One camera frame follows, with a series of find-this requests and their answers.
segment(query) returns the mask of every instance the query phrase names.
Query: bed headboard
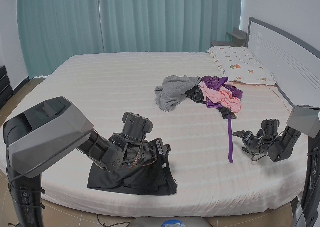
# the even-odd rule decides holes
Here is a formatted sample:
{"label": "bed headboard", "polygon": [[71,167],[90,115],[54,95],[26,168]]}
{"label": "bed headboard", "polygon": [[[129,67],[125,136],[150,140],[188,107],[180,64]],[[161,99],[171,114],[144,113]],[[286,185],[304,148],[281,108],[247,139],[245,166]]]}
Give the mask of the bed headboard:
{"label": "bed headboard", "polygon": [[272,72],[278,89],[291,104],[320,106],[320,51],[252,17],[246,47]]}

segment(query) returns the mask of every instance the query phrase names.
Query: tiled floor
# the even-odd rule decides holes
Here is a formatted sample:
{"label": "tiled floor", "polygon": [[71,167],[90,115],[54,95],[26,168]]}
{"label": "tiled floor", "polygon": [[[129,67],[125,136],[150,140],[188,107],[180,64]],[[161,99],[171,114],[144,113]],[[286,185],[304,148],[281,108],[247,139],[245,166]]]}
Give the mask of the tiled floor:
{"label": "tiled floor", "polygon": [[[18,103],[43,79],[33,79],[26,84],[16,95],[10,98],[6,105],[0,110],[0,126],[5,122],[9,114],[15,109]],[[0,171],[0,227],[7,227],[8,223],[18,222],[14,212],[13,203],[8,192],[8,183],[4,173]],[[67,208],[56,205],[49,201],[42,201],[46,209],[43,210],[44,224],[46,227],[99,227],[101,226],[96,218],[96,214]],[[101,222],[107,226],[130,221],[132,218],[114,217],[101,215]],[[207,221],[213,227],[289,227],[292,221],[292,210],[290,203],[276,209],[267,209],[262,213],[251,213],[245,215],[207,217]]]}

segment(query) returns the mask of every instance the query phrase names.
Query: floral pillow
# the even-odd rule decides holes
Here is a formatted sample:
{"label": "floral pillow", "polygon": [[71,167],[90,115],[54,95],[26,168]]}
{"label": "floral pillow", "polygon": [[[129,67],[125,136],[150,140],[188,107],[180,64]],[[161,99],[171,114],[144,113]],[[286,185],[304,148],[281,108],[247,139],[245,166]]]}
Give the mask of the floral pillow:
{"label": "floral pillow", "polygon": [[214,46],[207,50],[221,76],[245,84],[274,85],[272,73],[246,47]]}

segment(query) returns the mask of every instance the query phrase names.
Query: teal curtain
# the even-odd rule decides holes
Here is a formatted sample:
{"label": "teal curtain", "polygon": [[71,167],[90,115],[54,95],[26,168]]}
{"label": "teal curtain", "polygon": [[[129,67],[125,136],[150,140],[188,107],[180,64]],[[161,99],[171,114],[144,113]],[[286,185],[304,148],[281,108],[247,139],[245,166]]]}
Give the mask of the teal curtain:
{"label": "teal curtain", "polygon": [[105,52],[204,52],[239,27],[241,0],[99,0]]}
{"label": "teal curtain", "polygon": [[30,78],[73,55],[103,53],[98,0],[17,0],[17,17]]}
{"label": "teal curtain", "polygon": [[204,52],[239,27],[241,0],[17,0],[30,78],[78,54]]}

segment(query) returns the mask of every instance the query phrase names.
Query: bed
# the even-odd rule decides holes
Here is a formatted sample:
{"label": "bed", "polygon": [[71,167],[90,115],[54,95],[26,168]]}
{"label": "bed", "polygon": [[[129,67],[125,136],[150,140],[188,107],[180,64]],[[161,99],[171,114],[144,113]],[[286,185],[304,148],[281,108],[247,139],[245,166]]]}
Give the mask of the bed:
{"label": "bed", "polygon": [[[265,57],[264,53],[260,54],[261,58]],[[42,188],[46,190],[42,197],[70,208],[116,216],[205,217],[276,209],[302,191],[307,165],[305,135],[298,139],[291,157],[277,163],[267,157],[252,162],[241,150],[240,138],[235,137],[234,163],[231,164],[227,120],[222,119],[216,109],[186,98],[172,111],[164,112],[154,102],[155,86],[172,74],[220,76],[208,53],[73,56],[32,90],[9,118],[57,96],[72,101],[99,134],[107,138],[121,131],[124,112],[148,117],[154,127],[147,139],[161,137],[171,146],[169,164],[178,183],[177,194],[142,196],[87,189],[92,162],[74,150],[42,174]],[[284,129],[291,106],[278,88],[235,85],[243,91],[243,97],[242,110],[232,121],[233,131],[257,131],[266,118],[279,119],[279,130]],[[2,171],[5,171],[5,162],[5,145],[0,143]]]}

